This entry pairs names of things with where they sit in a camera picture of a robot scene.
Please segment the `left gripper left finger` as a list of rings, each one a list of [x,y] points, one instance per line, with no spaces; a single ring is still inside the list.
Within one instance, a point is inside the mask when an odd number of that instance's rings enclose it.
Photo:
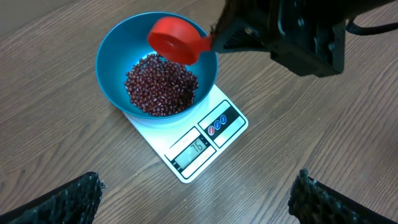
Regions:
[[[1,215],[1,223],[92,224],[99,208],[104,182],[87,172],[66,184]]]

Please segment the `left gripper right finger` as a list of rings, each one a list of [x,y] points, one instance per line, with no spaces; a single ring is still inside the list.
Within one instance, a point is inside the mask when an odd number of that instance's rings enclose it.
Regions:
[[[300,170],[290,190],[289,214],[301,224],[397,224]]]

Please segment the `red measuring scoop blue handle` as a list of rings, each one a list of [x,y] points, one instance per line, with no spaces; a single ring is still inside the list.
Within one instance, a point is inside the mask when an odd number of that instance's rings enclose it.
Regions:
[[[192,65],[202,52],[211,51],[213,36],[202,37],[189,22],[178,17],[163,17],[156,21],[147,41],[167,60]]]

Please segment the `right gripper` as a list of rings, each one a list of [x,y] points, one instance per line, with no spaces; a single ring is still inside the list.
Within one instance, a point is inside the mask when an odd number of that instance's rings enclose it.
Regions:
[[[389,4],[382,0],[282,1],[272,47],[269,31],[271,0],[226,0],[211,27],[211,49],[219,54],[270,52],[271,59],[298,76],[323,78],[341,74],[345,66],[345,34],[367,36],[394,31],[395,24],[361,27],[354,20]]]

